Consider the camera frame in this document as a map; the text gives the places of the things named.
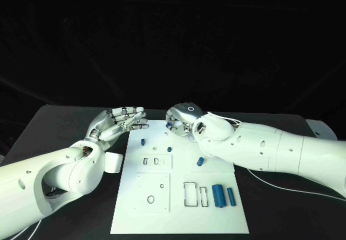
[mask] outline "robotic arm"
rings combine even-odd
[[[201,151],[241,167],[296,174],[332,188],[346,198],[346,142],[292,134],[272,126],[204,114],[194,103],[175,105],[166,114],[168,128],[189,133]]]
[[[0,239],[91,193],[104,172],[120,172],[123,155],[106,151],[124,132],[149,128],[143,117],[143,107],[103,111],[90,124],[84,140],[0,167]],[[44,182],[57,188],[48,194]]]

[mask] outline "black table surface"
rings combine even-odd
[[[84,139],[94,117],[106,108],[44,106],[3,160],[2,166],[70,147]],[[166,110],[146,110],[148,119],[163,120]],[[217,114],[243,122],[273,126],[293,134],[313,137],[305,118],[289,114]],[[110,152],[126,155],[129,133],[123,134]],[[341,195],[328,187],[287,173],[257,172],[267,182],[284,188]],[[133,240],[133,239],[345,239],[346,202],[331,197],[282,190],[261,182],[240,166],[235,177],[250,234],[110,234],[122,172],[104,173],[97,189],[48,216],[32,240]],[[18,240],[26,240],[35,226]]]

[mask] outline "blue battery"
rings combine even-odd
[[[233,191],[231,187],[227,189],[227,192],[228,192],[231,206],[235,206],[237,205],[237,200],[235,200],[234,191]]]
[[[202,166],[204,161],[205,161],[205,159],[201,157],[201,158],[198,159],[197,165],[198,165],[198,166]]]
[[[221,184],[212,185],[211,189],[212,189],[215,207],[224,208],[227,206],[227,199],[225,199],[222,185]]]

